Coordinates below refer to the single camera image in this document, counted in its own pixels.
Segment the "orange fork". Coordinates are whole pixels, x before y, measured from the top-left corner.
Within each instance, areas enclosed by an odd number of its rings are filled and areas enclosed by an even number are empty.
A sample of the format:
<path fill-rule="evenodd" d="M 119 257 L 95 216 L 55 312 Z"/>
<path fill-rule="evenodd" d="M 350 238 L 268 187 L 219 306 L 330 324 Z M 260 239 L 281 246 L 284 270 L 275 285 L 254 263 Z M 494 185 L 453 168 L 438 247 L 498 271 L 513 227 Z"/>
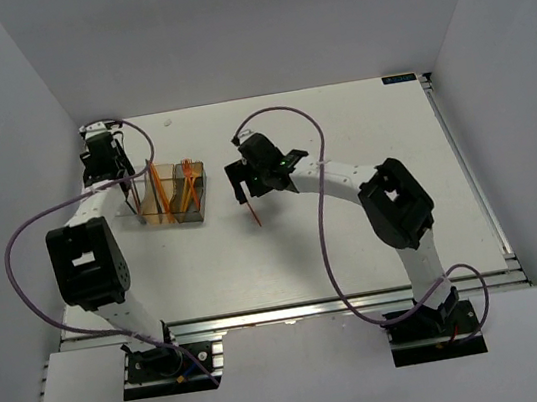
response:
<path fill-rule="evenodd" d="M 182 190 L 182 197 L 181 197 L 181 204 L 180 204 L 180 212 L 185 213 L 188 210 L 188 206 L 190 203 L 191 193 L 190 193 L 190 186 L 188 185 L 188 182 L 186 180 L 186 177 L 184 175 L 184 182 L 183 182 L 183 190 Z"/>

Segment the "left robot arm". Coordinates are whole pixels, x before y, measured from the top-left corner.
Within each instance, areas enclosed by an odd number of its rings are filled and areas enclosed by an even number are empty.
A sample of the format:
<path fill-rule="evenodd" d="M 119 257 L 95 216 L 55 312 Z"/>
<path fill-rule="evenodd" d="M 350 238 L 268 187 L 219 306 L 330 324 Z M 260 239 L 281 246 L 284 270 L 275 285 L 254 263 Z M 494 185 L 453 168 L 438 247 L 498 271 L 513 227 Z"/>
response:
<path fill-rule="evenodd" d="M 161 377 L 175 375 L 182 366 L 181 350 L 161 319 L 153 317 L 131 292 L 131 272 L 112 233 L 112 222 L 129 202 L 128 180 L 135 170 L 122 145 L 97 122 L 81 131 L 86 151 L 83 194 L 87 197 L 61 228 L 46 234 L 46 245 L 61 296 L 69 306 L 101 317 L 117 332 L 138 339 L 130 352 L 154 345 L 148 366 Z"/>

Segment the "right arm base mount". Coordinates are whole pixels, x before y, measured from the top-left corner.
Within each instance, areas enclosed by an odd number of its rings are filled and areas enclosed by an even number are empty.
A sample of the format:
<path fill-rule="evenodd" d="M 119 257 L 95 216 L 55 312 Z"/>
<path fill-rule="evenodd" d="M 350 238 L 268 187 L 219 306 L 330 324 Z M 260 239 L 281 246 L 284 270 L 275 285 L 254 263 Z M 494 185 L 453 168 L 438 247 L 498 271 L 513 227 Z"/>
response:
<path fill-rule="evenodd" d="M 469 300 L 462 300 L 440 327 L 410 317 L 396 326 L 385 328 L 395 367 L 453 360 L 486 354 L 488 347 L 480 331 L 479 321 Z"/>

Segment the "dark teal chopstick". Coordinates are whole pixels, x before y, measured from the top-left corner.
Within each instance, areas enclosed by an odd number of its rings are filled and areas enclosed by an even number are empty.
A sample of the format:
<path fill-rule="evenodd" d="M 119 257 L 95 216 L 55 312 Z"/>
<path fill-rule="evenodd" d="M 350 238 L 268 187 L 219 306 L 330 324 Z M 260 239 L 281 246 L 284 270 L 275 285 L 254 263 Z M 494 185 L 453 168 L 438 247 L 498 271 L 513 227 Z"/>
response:
<path fill-rule="evenodd" d="M 141 204 L 140 204 L 140 197 L 138 197 L 138 190 L 136 188 L 135 181 L 131 180 L 130 184 L 131 184 L 130 191 L 132 192 L 132 198 L 134 200 L 134 204 L 135 204 L 137 214 L 141 215 L 142 210 L 141 210 Z"/>

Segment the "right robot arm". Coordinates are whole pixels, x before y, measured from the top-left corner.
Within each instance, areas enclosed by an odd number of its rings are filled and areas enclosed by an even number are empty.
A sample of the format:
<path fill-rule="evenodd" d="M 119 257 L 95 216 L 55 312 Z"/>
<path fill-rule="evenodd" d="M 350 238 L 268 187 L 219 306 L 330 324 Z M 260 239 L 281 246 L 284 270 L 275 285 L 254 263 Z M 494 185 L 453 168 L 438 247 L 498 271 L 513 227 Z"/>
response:
<path fill-rule="evenodd" d="M 378 239 L 397 252 L 413 292 L 413 313 L 390 317 L 385 327 L 404 324 L 422 336 L 438 337 L 455 324 L 459 295 L 434 243 L 434 202 L 403 163 L 390 157 L 376 167 L 354 166 L 304 150 L 285 154 L 261 133 L 232 143 L 241 157 L 224 171 L 239 203 L 288 191 L 320 193 L 363 208 Z"/>

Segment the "blue-grey chopstick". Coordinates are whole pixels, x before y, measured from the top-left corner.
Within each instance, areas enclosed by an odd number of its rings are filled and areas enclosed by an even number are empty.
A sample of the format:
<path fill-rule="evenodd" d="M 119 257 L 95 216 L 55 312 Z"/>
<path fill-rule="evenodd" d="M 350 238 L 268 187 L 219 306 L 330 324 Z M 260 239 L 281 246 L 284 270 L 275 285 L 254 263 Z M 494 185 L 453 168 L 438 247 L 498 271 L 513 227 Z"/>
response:
<path fill-rule="evenodd" d="M 137 215 L 138 211 L 135 209 L 135 206 L 131 204 L 130 198 L 129 198 L 129 187 L 126 184 L 121 185 L 121 191 L 123 192 L 124 198 L 125 198 L 125 204 L 130 209 L 131 213 L 134 215 Z"/>

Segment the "blue plastic knife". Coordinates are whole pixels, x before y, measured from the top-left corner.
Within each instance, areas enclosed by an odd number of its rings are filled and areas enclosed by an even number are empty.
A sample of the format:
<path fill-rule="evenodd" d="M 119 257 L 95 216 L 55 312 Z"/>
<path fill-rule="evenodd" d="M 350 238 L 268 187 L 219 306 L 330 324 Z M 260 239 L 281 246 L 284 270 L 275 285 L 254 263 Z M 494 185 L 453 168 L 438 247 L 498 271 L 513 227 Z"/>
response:
<path fill-rule="evenodd" d="M 148 173 L 147 175 L 149 176 L 149 183 L 150 183 L 150 188 L 152 190 L 152 196 L 154 198 L 154 203 L 155 203 L 155 210 L 157 211 L 157 216 L 158 216 L 158 219 L 159 219 L 159 222 L 161 222 L 161 218 L 163 217 L 163 209 L 161 208 L 161 202 L 159 201 L 159 196 L 157 195 L 157 189 L 155 187 L 155 182 L 154 182 L 154 178 L 152 176 L 152 169 L 150 167 L 150 165 L 148 166 Z"/>

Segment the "red chopstick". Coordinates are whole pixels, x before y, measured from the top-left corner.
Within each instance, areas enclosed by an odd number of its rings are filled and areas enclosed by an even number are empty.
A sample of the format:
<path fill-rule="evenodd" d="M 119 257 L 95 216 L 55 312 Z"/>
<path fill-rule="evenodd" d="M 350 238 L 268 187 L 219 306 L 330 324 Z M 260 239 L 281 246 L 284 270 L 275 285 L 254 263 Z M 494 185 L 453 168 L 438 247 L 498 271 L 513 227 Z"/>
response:
<path fill-rule="evenodd" d="M 255 209 L 253 209 L 253 206 L 249 200 L 246 202 L 247 209 L 250 211 L 251 216 L 254 218 L 254 221 L 257 222 L 257 225 L 261 227 L 263 224 L 261 222 L 261 219 L 259 215 L 256 213 Z"/>

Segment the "red-orange fork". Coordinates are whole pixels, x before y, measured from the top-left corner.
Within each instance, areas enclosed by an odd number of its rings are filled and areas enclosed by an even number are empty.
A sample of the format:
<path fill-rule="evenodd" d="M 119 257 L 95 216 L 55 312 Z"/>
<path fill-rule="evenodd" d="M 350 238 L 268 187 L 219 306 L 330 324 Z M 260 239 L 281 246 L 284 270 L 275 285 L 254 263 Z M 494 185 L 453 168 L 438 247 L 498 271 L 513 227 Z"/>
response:
<path fill-rule="evenodd" d="M 190 193 L 192 200 L 194 202 L 194 206 L 196 209 L 200 209 L 200 200 L 198 199 L 198 193 L 195 190 L 195 173 L 194 173 L 194 166 L 192 160 L 189 158 L 183 159 L 181 162 L 181 167 L 183 174 L 186 177 L 186 180 L 188 182 L 188 185 L 190 187 Z"/>

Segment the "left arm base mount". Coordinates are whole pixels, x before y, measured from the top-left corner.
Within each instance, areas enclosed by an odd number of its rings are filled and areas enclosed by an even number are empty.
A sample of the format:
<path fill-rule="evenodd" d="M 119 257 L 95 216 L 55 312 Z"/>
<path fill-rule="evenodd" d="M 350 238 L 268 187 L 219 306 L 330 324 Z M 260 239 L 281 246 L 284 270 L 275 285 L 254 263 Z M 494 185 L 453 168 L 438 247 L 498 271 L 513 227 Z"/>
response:
<path fill-rule="evenodd" d="M 182 344 L 195 358 L 166 348 L 131 351 L 122 344 L 124 356 L 123 400 L 126 402 L 212 391 L 219 387 L 221 371 L 214 367 L 213 342 Z"/>

